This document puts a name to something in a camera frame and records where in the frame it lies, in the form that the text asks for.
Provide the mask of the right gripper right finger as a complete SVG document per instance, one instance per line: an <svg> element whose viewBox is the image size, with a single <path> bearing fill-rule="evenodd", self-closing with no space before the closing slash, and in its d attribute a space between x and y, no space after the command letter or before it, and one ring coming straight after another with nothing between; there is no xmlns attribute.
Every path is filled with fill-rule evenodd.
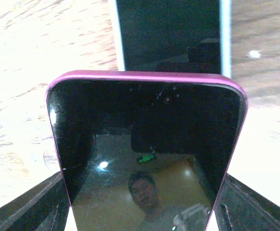
<svg viewBox="0 0 280 231"><path fill-rule="evenodd" d="M280 207L229 174L214 213L220 231L280 231Z"/></svg>

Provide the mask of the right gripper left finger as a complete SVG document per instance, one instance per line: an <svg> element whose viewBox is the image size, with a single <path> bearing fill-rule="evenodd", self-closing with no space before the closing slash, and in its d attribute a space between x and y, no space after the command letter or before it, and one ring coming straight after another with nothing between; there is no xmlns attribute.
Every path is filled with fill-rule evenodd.
<svg viewBox="0 0 280 231"><path fill-rule="evenodd" d="M65 182L57 172L0 207L0 231L63 231L68 212Z"/></svg>

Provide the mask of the pink-edged black phone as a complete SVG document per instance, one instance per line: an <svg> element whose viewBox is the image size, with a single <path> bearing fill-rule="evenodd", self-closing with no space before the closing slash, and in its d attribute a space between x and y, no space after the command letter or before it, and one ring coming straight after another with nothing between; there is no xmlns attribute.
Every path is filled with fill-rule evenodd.
<svg viewBox="0 0 280 231"><path fill-rule="evenodd" d="M78 70L47 109L79 231L204 231L247 112L218 74Z"/></svg>

